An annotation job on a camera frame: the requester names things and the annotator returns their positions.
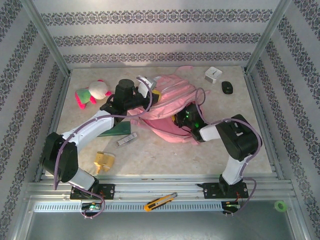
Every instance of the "stuffed toy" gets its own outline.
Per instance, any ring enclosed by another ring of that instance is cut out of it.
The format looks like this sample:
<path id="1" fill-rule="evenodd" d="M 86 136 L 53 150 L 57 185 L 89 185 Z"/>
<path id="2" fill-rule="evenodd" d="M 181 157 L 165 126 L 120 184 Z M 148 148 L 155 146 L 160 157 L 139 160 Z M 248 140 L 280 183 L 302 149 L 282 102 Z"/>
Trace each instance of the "stuffed toy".
<path id="1" fill-rule="evenodd" d="M 92 82 L 89 87 L 75 91 L 74 96 L 79 108 L 85 109 L 88 102 L 96 104 L 97 100 L 104 99 L 111 94 L 112 93 L 108 91 L 108 86 L 106 83 L 99 79 L 98 81 Z"/>

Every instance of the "white box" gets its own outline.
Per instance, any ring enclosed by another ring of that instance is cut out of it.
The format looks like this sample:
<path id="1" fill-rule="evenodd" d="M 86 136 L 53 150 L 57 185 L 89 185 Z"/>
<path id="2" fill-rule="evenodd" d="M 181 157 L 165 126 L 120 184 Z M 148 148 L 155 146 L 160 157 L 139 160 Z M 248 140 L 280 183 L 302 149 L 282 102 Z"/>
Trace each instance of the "white box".
<path id="1" fill-rule="evenodd" d="M 205 77 L 208 82 L 215 84 L 217 81 L 217 78 L 220 77 L 222 74 L 222 71 L 215 68 L 215 67 L 210 67 L 206 72 L 205 72 Z"/>

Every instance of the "beige marble floor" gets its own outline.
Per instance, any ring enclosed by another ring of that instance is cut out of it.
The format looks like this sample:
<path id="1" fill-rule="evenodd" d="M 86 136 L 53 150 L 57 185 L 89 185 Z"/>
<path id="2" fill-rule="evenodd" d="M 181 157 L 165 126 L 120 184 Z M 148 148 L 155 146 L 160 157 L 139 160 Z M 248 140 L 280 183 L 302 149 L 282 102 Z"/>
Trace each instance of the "beige marble floor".
<path id="1" fill-rule="evenodd" d="M 177 75 L 188 79 L 196 87 L 211 90 L 203 106 L 205 117 L 209 121 L 229 118 L 242 114 L 258 130 L 253 106 L 247 86 L 239 66 L 218 67 L 223 73 L 215 84 L 204 79 L 209 67 L 195 67 L 193 70 L 180 71 Z M 85 122 L 105 103 L 99 100 L 96 105 L 89 103 L 85 109 L 77 106 L 74 94 L 77 89 L 87 87 L 91 82 L 103 79 L 114 91 L 121 79 L 136 81 L 136 76 L 146 77 L 172 74 L 176 67 L 124 67 L 124 68 L 88 68 L 74 69 L 61 113 L 57 133 L 62 134 Z M 230 81 L 233 94 L 222 92 L 221 82 Z M 116 148 L 115 142 L 121 136 L 97 137 L 79 154 L 79 166 L 90 174 L 96 173 L 94 159 L 98 151 L 116 156 L 112 169 L 100 174 L 142 175 L 142 174 L 221 174 L 228 161 L 228 153 L 220 139 L 191 145 L 190 143 L 168 143 L 149 129 L 132 126 L 138 140 L 122 148 Z M 247 166 L 246 173 L 271 173 L 266 150 L 263 147 L 255 159 Z"/>

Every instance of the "yellow utility knife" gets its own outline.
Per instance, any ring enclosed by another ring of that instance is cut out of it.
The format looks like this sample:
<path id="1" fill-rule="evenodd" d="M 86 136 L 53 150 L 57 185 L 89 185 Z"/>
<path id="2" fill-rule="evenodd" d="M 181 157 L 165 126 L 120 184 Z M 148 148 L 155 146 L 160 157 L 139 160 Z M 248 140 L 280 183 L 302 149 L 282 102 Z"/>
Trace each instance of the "yellow utility knife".
<path id="1" fill-rule="evenodd" d="M 148 202 L 145 206 L 144 206 L 144 210 L 146 212 L 150 212 L 153 209 L 159 208 L 167 203 L 170 203 L 175 197 L 177 197 L 178 194 L 176 192 L 171 193 L 167 196 L 164 197 L 160 197 L 157 198 L 153 201 Z"/>

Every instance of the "black computer mouse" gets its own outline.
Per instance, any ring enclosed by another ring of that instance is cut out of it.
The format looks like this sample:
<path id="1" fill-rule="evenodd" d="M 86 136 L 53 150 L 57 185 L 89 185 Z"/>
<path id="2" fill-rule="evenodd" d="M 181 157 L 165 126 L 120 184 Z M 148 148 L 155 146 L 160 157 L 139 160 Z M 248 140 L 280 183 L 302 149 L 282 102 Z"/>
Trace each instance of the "black computer mouse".
<path id="1" fill-rule="evenodd" d="M 229 81 L 223 81 L 221 86 L 224 94 L 232 94 L 234 92 L 234 88 Z"/>

